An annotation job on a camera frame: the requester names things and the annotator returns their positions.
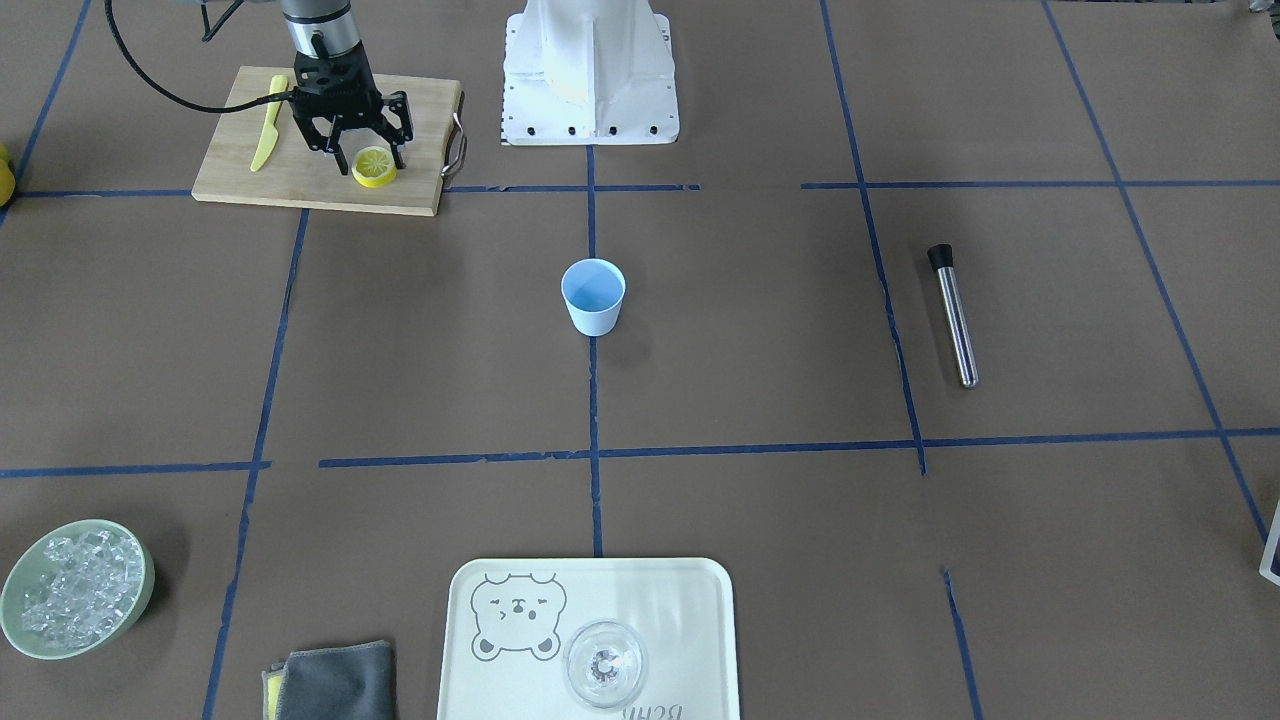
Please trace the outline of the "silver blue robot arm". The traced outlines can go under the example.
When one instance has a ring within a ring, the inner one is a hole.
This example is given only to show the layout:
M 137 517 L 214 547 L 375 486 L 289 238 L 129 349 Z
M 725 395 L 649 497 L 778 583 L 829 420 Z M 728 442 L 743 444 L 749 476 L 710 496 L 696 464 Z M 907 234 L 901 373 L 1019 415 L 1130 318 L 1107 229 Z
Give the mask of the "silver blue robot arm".
M 346 131 L 370 129 L 387 141 L 394 168 L 413 138 L 407 95 L 376 85 L 349 1 L 282 1 L 296 55 L 291 113 L 307 146 L 332 156 L 343 176 Z

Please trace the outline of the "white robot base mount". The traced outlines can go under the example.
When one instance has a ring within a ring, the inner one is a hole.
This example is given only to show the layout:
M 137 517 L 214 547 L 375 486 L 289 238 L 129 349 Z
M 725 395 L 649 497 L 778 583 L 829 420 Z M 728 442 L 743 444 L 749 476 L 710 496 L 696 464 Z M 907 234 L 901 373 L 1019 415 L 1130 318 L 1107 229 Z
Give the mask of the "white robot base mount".
M 678 141 L 671 24 L 648 1 L 529 1 L 506 19 L 500 141 Z

